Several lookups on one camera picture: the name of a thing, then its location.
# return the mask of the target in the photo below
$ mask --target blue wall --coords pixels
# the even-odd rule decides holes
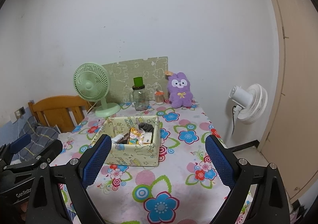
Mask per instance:
[[[15,141],[30,116],[32,116],[30,109],[25,108],[25,114],[21,116],[19,120],[15,123],[9,121],[4,126],[0,127],[0,146]],[[12,160],[16,160],[18,158],[18,155],[14,155]]]

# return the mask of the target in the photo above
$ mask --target green desk fan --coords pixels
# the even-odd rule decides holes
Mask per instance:
[[[79,96],[87,101],[101,101],[95,110],[97,117],[111,116],[120,110],[116,103],[107,103],[110,79],[106,69],[95,63],[85,63],[78,67],[73,77],[74,88]]]

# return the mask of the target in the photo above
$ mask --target table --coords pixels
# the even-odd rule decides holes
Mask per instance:
[[[171,108],[150,102],[138,112],[130,103],[120,104],[116,116],[157,115],[162,123],[158,167],[104,164],[87,192],[107,223],[208,224],[230,189],[222,184],[208,154],[205,138],[213,124],[196,101],[189,108]],[[72,133],[62,136],[63,151],[50,164],[63,165],[79,158],[89,147],[105,118],[90,113]],[[60,185],[68,209],[74,211],[67,187]],[[252,197],[249,194],[236,224],[243,223]]]

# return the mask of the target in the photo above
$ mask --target silver screw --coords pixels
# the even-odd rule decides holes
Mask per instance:
[[[243,166],[247,164],[247,160],[245,158],[240,158],[238,161]]]
[[[277,166],[276,166],[275,163],[270,163],[269,166],[270,166],[272,169],[276,169],[276,168],[277,168]]]
[[[47,163],[43,162],[41,165],[40,165],[40,168],[44,169],[47,167]]]
[[[78,163],[78,158],[72,158],[71,160],[70,160],[70,164],[71,165],[76,165],[77,163]]]

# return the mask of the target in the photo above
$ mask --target green cap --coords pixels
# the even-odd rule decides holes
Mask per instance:
[[[135,87],[143,86],[143,77],[136,77],[134,78]]]

